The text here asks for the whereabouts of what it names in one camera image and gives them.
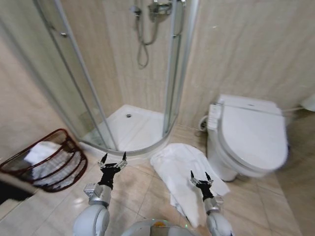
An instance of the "shower faucet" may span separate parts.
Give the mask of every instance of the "shower faucet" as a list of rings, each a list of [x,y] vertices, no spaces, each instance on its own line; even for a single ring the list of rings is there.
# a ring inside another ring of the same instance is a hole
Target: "shower faucet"
[[[168,3],[159,3],[158,0],[153,0],[153,2],[148,5],[149,17],[152,22],[155,22],[158,15],[168,16],[172,13],[172,1],[169,0]]]

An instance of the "dark object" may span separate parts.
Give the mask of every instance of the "dark object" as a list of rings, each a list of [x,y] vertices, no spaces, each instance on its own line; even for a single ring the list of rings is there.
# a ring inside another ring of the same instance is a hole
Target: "dark object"
[[[47,157],[45,160],[32,165],[31,163],[24,160],[26,155],[30,152],[31,148],[34,147],[36,144],[42,141],[50,141],[56,144],[61,145],[60,148],[51,156]],[[62,166],[56,166],[56,162],[60,155],[62,155],[62,151],[70,153],[71,155],[67,155],[67,160],[63,161]],[[71,161],[75,161],[78,159],[78,164],[73,169],[65,169],[68,167],[68,164]],[[32,176],[32,171],[35,168],[45,168],[50,166],[49,169],[52,171],[40,178],[34,179]],[[12,156],[5,162],[0,164],[0,172],[5,174],[10,174],[12,176],[17,177],[22,181],[29,182],[36,187],[43,189],[46,192],[59,192],[62,191],[75,182],[77,182],[80,177],[85,172],[88,166],[88,160],[82,150],[76,145],[74,140],[69,136],[68,132],[65,129],[57,129],[54,132],[50,133],[49,135],[45,136],[44,138],[38,140],[36,143],[32,144],[28,148],[24,149],[23,151],[19,152],[18,154]],[[37,181],[46,179],[56,174],[61,174],[62,178],[58,179],[55,182],[40,185],[36,184]],[[68,181],[70,178],[73,178],[73,181],[64,187],[59,187],[58,185],[62,184],[63,181]]]
[[[191,176],[191,178],[194,178],[192,171],[190,171],[190,176]],[[207,177],[208,181],[199,180],[198,181],[199,183],[196,184],[196,187],[200,188],[200,190],[202,192],[202,196],[203,196],[202,200],[206,200],[207,198],[213,198],[214,197],[210,191],[211,184],[209,183],[209,181],[211,181],[211,178],[207,172],[206,172],[206,177]]]
[[[31,193],[2,181],[0,181],[0,189],[0,204],[4,203],[8,199],[23,201],[32,196]]]
[[[103,156],[101,163],[104,164],[107,158],[107,154]],[[123,161],[126,161],[126,152],[124,153],[123,156]],[[118,173],[121,168],[117,167],[117,163],[110,163],[106,164],[105,167],[100,169],[103,172],[102,179],[100,182],[98,182],[99,185],[106,185],[110,187],[113,190],[113,181],[114,181],[114,175]]]

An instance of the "towel on floor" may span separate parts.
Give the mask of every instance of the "towel on floor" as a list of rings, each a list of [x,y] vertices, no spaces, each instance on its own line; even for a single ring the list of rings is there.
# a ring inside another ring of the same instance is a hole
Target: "towel on floor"
[[[184,214],[194,228],[206,224],[206,212],[201,191],[190,182],[190,171],[202,180],[206,180],[207,172],[214,180],[211,187],[214,195],[223,196],[229,192],[205,155],[190,145],[169,144],[151,158],[151,165],[170,191],[171,205]]]

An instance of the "tiled wall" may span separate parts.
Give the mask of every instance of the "tiled wall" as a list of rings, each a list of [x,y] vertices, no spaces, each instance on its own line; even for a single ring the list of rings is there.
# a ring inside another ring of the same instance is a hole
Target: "tiled wall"
[[[137,64],[139,42],[135,15],[129,10],[134,1],[102,2],[124,104],[164,112],[170,17],[159,24],[157,39],[148,46],[149,64],[140,70]],[[149,41],[153,23],[148,19],[147,5],[152,1],[142,2],[145,40]]]
[[[315,232],[315,113],[300,111],[288,126],[288,162],[277,177],[304,236]]]
[[[105,115],[108,117],[123,105],[123,96],[102,1],[62,0],[61,2]],[[54,18],[55,21],[60,19],[58,14]],[[71,68],[76,73],[75,78],[81,85],[86,99],[93,99],[83,71],[78,69],[75,52],[71,45],[66,45],[69,40],[59,42],[67,62],[71,63]]]
[[[65,127],[31,76],[0,37],[0,162]]]
[[[178,123],[220,93],[292,108],[315,92],[314,0],[201,0]]]

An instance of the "floor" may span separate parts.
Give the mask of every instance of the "floor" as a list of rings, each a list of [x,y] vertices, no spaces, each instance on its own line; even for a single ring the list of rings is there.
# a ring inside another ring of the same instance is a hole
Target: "floor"
[[[164,115],[131,105],[123,105],[107,118],[107,124],[112,132],[118,150],[139,150],[155,144],[162,138]],[[107,127],[102,122],[98,128],[107,133]],[[92,143],[100,142],[96,130],[91,131],[83,139]]]
[[[206,136],[176,126],[171,142],[186,143],[206,151]],[[73,187],[59,193],[38,191],[0,221],[0,235],[70,236],[76,216],[88,205],[83,188],[97,182],[101,172],[89,156],[88,170]],[[299,227],[287,204],[275,174],[263,179],[239,178],[228,183],[222,212],[237,236],[300,236]],[[169,204],[170,194],[147,162],[128,166],[115,176],[110,202],[107,236],[119,236],[132,223],[144,218],[162,218],[184,226],[186,221]],[[210,235],[205,227],[197,229]]]

